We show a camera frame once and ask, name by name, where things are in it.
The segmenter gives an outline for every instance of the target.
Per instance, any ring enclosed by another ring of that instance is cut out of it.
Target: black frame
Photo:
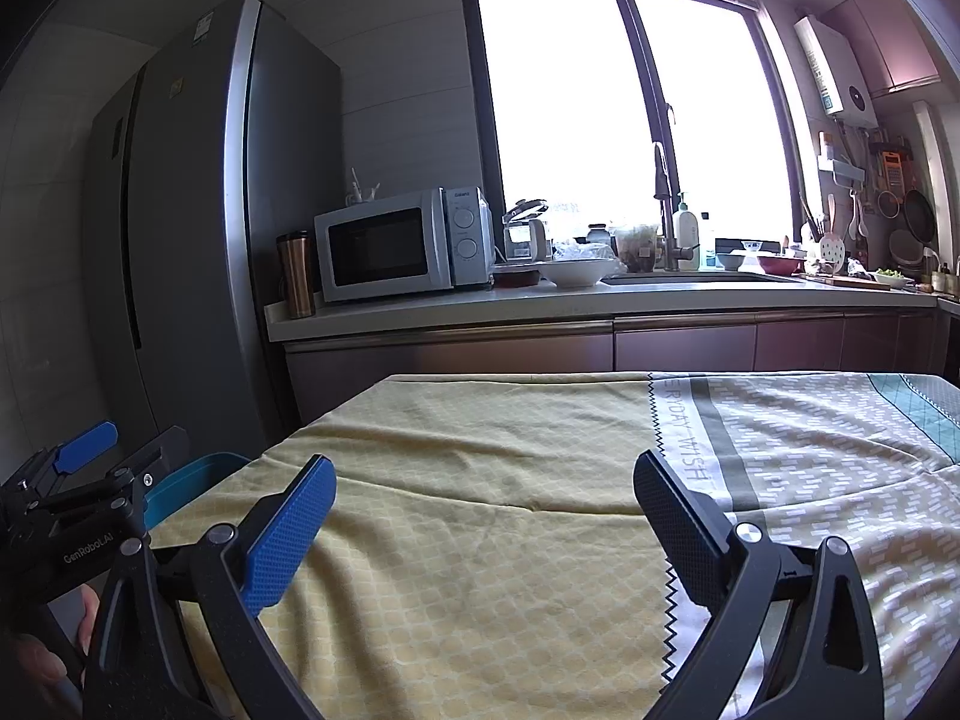
[[[506,200],[503,196],[503,175],[500,169],[500,148],[496,137],[496,115],[493,112],[493,92],[490,84],[490,68],[487,65],[487,46],[483,35],[483,23],[480,17],[479,0],[464,1],[464,20],[467,25],[467,49],[469,50],[470,72],[473,78],[473,98],[477,114],[477,135],[480,140],[480,158],[483,170],[484,195],[494,216],[494,237],[498,245],[503,244],[503,225],[500,221],[506,213]],[[790,210],[793,217],[794,240],[800,240],[800,227],[803,218],[803,181],[800,178],[800,148],[797,133],[794,131],[787,106],[784,84],[776,72],[773,54],[760,27],[760,19],[754,10],[724,0],[693,0],[703,4],[722,7],[739,13],[747,25],[760,65],[767,79],[771,99],[776,111],[776,122],[781,131],[784,145],[787,180],[790,191]],[[656,71],[656,61],[646,29],[640,17],[636,0],[616,0],[620,9],[624,29],[630,41],[630,48],[637,65],[637,76],[647,108],[650,136],[653,141],[664,144],[667,163],[667,175],[670,179],[673,210],[680,202],[680,177],[677,172],[677,160],[673,148],[673,137],[669,122],[669,106],[664,98],[664,89]]]

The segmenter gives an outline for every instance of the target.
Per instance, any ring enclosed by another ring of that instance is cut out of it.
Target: thermos
[[[283,271],[281,291],[287,300],[290,319],[312,317],[313,274],[310,271],[310,233],[296,230],[277,238],[280,267]]]

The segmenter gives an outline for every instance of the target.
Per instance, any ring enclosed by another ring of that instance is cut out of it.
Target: white microwave
[[[325,302],[491,282],[493,221],[477,187],[350,205],[314,225]]]

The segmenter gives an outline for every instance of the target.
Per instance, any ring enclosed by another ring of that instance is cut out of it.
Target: white bowl
[[[592,287],[616,270],[616,260],[554,260],[536,264],[547,281],[558,287],[573,289]]]
[[[895,290],[902,290],[910,282],[910,279],[906,276],[888,276],[877,274],[875,271],[871,271],[870,275],[877,281],[877,284],[887,284]]]

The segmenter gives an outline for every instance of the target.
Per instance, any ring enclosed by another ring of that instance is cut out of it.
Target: human hand
[[[83,598],[83,620],[77,629],[77,641],[83,654],[90,652],[90,638],[93,637],[93,623],[97,619],[100,609],[100,597],[89,584],[80,585],[80,598]],[[31,635],[21,635],[14,642],[17,660],[42,688],[51,688],[66,677],[64,662],[54,655],[38,638]]]

